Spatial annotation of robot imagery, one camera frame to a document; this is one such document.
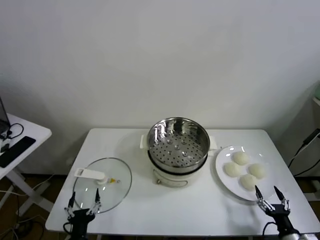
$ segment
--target stainless steel steamer basket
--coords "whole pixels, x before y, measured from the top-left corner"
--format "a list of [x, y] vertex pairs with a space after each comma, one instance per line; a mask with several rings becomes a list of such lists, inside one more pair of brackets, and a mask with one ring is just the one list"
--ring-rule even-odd
[[156, 123], [147, 136], [152, 163], [169, 174], [186, 175], [200, 169], [208, 156], [210, 139], [197, 122], [182, 117]]

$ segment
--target white plate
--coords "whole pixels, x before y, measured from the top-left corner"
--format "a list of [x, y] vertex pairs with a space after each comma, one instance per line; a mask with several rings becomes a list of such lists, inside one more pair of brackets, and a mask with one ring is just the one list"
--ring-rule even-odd
[[[230, 177], [224, 171], [224, 165], [232, 161], [232, 155], [236, 152], [245, 152], [249, 156], [249, 163], [241, 167], [241, 175], [239, 177]], [[245, 174], [249, 174], [248, 168], [252, 164], [262, 164], [265, 167], [266, 177], [259, 180], [257, 179], [257, 186], [261, 191], [263, 198], [268, 199], [274, 193], [274, 186], [276, 185], [275, 174], [273, 173], [271, 166], [268, 164], [268, 159], [261, 153], [244, 146], [228, 146], [222, 149], [216, 157], [215, 168], [216, 172], [223, 182], [223, 184], [235, 195], [249, 200], [256, 201], [256, 191], [248, 191], [240, 184], [240, 177]]]

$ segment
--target laptop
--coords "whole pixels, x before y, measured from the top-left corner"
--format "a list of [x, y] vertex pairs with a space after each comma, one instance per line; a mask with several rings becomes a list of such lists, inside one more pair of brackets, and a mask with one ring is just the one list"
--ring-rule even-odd
[[0, 97], [0, 134], [7, 131], [9, 128], [10, 128], [10, 122], [8, 119], [8, 115]]

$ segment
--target remote control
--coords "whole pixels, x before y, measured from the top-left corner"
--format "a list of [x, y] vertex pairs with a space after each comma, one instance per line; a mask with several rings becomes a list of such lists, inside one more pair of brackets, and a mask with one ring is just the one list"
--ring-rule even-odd
[[15, 145], [10, 147], [4, 152], [4, 154], [0, 156], [0, 167], [5, 168], [6, 166], [8, 166], [35, 142], [35, 139], [24, 136]]

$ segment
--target steamed bun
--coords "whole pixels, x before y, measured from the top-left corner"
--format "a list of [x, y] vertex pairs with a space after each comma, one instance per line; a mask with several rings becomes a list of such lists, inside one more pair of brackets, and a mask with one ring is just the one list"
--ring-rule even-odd
[[260, 163], [252, 164], [248, 170], [257, 179], [263, 179], [267, 175], [264, 166]]
[[224, 165], [224, 171], [232, 178], [239, 177], [241, 175], [241, 167], [232, 161]]
[[246, 174], [240, 177], [240, 183], [248, 191], [253, 191], [257, 185], [257, 179], [251, 174]]
[[249, 162], [249, 156], [243, 151], [237, 151], [232, 155], [232, 160], [239, 165], [246, 165]]

